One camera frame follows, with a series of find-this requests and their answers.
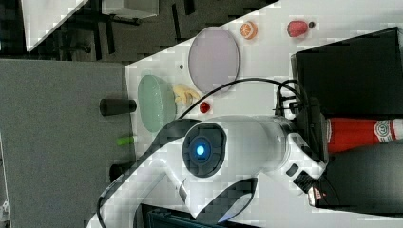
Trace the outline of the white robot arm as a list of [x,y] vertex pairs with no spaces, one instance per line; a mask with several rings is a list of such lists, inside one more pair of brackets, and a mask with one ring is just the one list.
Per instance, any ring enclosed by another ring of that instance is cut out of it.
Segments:
[[259,174],[301,195],[310,192],[326,165],[281,116],[178,119],[107,187],[86,228],[132,228],[138,207],[162,179],[173,183],[194,219],[222,222],[250,203]]

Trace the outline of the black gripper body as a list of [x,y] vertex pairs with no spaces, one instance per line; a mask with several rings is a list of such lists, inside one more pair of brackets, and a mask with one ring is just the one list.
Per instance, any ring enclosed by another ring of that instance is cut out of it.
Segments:
[[298,133],[307,142],[311,151],[308,155],[315,162],[328,161],[326,120],[321,114],[317,98],[309,99],[310,105],[301,104],[296,112],[295,124]]

